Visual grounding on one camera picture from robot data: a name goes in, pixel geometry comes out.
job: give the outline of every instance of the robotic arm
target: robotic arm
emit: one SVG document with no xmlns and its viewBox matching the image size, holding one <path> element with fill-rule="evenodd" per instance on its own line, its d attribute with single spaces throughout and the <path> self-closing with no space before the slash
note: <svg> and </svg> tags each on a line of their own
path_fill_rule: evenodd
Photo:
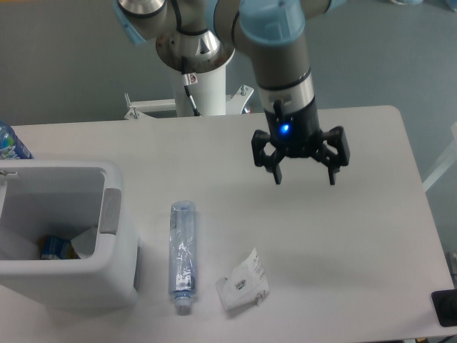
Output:
<svg viewBox="0 0 457 343">
<path fill-rule="evenodd" d="M 310 18 L 338 1 L 118 1 L 132 30 L 146 40 L 159 36 L 156 45 L 169 43 L 171 53 L 161 54 L 158 46 L 159 56 L 183 74 L 217 68 L 233 47 L 249 56 L 270 131 L 254 132 L 255 165 L 264 166 L 280 184 L 284 157 L 312 157 L 327 167 L 330 184 L 335 184 L 335 173 L 348 165 L 350 153 L 343 127 L 322 132 L 319 126 L 303 11 Z M 272 155 L 264 151 L 268 143 L 276 148 Z"/>
</svg>

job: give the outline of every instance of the clear plastic bottle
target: clear plastic bottle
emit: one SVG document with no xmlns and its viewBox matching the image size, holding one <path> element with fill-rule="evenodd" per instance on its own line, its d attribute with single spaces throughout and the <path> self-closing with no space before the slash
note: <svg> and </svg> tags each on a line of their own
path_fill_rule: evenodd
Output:
<svg viewBox="0 0 457 343">
<path fill-rule="evenodd" d="M 196 293 L 196 210 L 193 202 L 171 205 L 169 294 L 182 314 Z"/>
<path fill-rule="evenodd" d="M 33 159 L 34 157 L 14 130 L 0 121 L 0 159 Z"/>
</svg>

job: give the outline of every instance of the crumpled paper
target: crumpled paper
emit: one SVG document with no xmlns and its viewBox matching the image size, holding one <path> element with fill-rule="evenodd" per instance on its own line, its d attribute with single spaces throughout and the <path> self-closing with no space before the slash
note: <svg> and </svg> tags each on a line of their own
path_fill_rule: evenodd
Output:
<svg viewBox="0 0 457 343">
<path fill-rule="evenodd" d="M 254 248 L 249 257 L 233 269 L 229 278 L 216 282 L 216 289 L 225 310 L 248 303 L 259 305 L 270 291 L 262 263 Z"/>
</svg>

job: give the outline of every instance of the trash bin handle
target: trash bin handle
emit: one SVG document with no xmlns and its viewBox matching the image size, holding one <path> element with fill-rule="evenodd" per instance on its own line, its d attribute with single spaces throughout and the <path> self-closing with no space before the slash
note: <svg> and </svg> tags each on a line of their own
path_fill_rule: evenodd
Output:
<svg viewBox="0 0 457 343">
<path fill-rule="evenodd" d="M 101 234 L 116 234 L 121 214 L 122 192 L 117 188 L 107 188 L 103 193 L 101 205 L 99 232 Z"/>
</svg>

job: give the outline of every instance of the white table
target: white table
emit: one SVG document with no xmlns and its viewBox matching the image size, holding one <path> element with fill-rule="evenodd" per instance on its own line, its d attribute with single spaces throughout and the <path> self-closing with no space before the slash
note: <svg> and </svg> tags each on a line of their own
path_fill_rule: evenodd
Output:
<svg viewBox="0 0 457 343">
<path fill-rule="evenodd" d="M 453 287 L 396 109 L 320 111 L 343 125 L 351 163 L 328 185 L 312 160 L 285 159 L 283 182 L 253 165 L 261 114 L 17 127 L 37 158 L 109 159 L 145 241 L 140 299 L 115 311 L 47 309 L 0 289 L 2 342 L 368 342 L 444 336 L 431 292 Z M 167 295 L 169 212 L 199 211 L 199 298 Z M 228 315 L 215 282 L 257 248 L 271 293 Z"/>
</svg>

